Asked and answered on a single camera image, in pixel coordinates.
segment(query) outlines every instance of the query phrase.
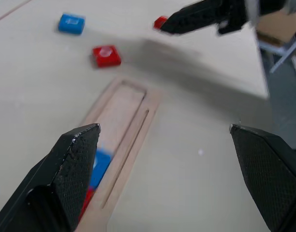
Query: wooden board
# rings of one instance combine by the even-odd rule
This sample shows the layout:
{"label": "wooden board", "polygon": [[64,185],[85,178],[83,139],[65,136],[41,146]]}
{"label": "wooden board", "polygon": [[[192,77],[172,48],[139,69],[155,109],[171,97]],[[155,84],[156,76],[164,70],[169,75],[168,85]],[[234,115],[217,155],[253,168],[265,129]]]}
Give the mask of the wooden board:
{"label": "wooden board", "polygon": [[264,35],[262,34],[261,32],[258,32],[257,31],[257,36],[258,36],[258,40],[260,41],[263,41],[265,43],[268,43],[268,44],[271,44],[275,47],[281,47],[284,45],[284,42],[276,39],[276,38],[273,38],[271,36],[268,36],[268,35]]}
{"label": "wooden board", "polygon": [[287,15],[283,11],[260,17],[256,30],[264,35],[287,43],[296,33],[296,13]]}
{"label": "wooden board", "polygon": [[128,180],[159,106],[159,92],[130,80],[114,80],[92,107],[83,125],[100,123],[98,146],[113,154],[76,231],[106,231],[107,222]]}

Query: wooden tray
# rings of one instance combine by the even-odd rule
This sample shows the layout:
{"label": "wooden tray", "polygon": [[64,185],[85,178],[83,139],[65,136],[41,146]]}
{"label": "wooden tray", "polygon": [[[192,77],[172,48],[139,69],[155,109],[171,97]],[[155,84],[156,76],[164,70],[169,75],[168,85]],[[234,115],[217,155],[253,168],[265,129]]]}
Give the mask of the wooden tray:
{"label": "wooden tray", "polygon": [[114,80],[93,105],[83,125],[99,123],[98,147],[113,154],[76,231],[106,231],[107,222],[128,180],[159,106],[159,92],[131,80]]}

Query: metal stand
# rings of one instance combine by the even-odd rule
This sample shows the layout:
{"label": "metal stand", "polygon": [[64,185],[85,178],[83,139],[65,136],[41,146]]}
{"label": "metal stand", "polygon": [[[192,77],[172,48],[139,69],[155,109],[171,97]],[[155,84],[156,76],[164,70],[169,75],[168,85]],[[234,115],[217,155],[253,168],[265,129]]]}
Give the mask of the metal stand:
{"label": "metal stand", "polygon": [[296,50],[296,34],[292,37],[290,42],[286,43],[282,47],[276,47],[269,43],[259,41],[259,47],[269,53],[280,55],[281,58],[270,69],[270,73],[274,73],[284,61],[289,58]]}

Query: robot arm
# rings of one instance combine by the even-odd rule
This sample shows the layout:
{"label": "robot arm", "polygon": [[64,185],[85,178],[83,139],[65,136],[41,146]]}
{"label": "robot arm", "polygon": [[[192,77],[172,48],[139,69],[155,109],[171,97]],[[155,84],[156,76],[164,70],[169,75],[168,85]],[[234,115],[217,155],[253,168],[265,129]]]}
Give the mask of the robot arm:
{"label": "robot arm", "polygon": [[286,9],[296,12],[296,0],[203,0],[170,16],[161,26],[161,31],[170,34],[185,34],[212,24],[218,25],[220,35],[240,30],[258,16]]}

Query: cardboard box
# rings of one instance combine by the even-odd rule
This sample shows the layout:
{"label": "cardboard box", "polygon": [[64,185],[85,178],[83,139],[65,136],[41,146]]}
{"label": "cardboard box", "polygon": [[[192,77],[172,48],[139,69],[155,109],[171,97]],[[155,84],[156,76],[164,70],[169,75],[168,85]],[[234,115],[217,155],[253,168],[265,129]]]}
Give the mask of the cardboard box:
{"label": "cardboard box", "polygon": [[260,18],[256,30],[266,36],[287,43],[296,33],[296,13],[287,15],[282,11]]}

